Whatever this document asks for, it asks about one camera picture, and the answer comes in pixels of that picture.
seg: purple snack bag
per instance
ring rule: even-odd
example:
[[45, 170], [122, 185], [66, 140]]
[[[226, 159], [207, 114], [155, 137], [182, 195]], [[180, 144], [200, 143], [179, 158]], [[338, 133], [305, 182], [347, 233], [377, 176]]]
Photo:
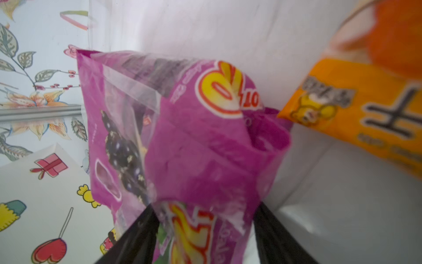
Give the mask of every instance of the purple snack bag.
[[223, 61], [78, 52], [92, 194], [124, 232], [152, 203], [166, 263], [241, 263], [290, 123]]

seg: leaf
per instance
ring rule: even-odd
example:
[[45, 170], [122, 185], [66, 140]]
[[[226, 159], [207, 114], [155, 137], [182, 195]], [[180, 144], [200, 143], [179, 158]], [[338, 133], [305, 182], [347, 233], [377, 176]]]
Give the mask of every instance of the leaf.
[[0, 51], [13, 58], [18, 52], [19, 45], [15, 36], [5, 26], [0, 24]]
[[24, 147], [9, 145], [6, 143], [5, 135], [0, 135], [0, 154], [6, 155], [11, 161], [16, 161], [32, 154], [32, 151], [29, 151]]
[[0, 70], [2, 71], [15, 71], [15, 68], [5, 60], [0, 60]]
[[58, 70], [43, 70], [35, 75], [35, 82], [45, 82], [53, 77]]
[[22, 52], [18, 55], [19, 64], [25, 69], [32, 66], [32, 60], [35, 52]]
[[83, 141], [87, 141], [87, 130], [85, 129], [84, 124], [77, 120], [75, 117], [72, 118], [72, 122], [70, 123], [72, 125], [72, 130], [76, 134], [76, 136]]

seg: pink rose drawing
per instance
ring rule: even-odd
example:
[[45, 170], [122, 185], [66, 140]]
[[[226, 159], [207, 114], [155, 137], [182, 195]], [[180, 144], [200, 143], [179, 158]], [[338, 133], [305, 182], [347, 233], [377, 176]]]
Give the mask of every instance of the pink rose drawing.
[[78, 48], [78, 47], [76, 47], [76, 46], [74, 46], [74, 45], [69, 45], [69, 46], [68, 46], [68, 49], [65, 49], [63, 52], [64, 52], [67, 56], [72, 57], [73, 59], [76, 59], [76, 50], [77, 50], [77, 49], [80, 49], [80, 48]]

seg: lollipop stick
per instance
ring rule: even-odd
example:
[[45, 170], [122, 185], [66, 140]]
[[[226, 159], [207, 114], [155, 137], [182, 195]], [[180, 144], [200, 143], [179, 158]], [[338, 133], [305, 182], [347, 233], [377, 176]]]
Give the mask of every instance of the lollipop stick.
[[60, 230], [59, 238], [62, 238], [62, 236], [63, 236], [63, 234], [66, 230], [66, 227], [68, 226], [70, 217], [72, 216], [72, 212], [73, 212], [73, 207], [71, 207], [70, 210], [69, 210], [69, 213], [68, 213], [68, 216], [66, 217], [65, 223], [62, 226], [62, 230]]

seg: orange package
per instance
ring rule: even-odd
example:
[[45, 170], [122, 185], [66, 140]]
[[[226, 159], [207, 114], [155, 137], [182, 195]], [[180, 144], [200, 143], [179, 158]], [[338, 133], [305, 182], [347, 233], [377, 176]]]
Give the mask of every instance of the orange package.
[[360, 1], [278, 117], [422, 177], [422, 0]]

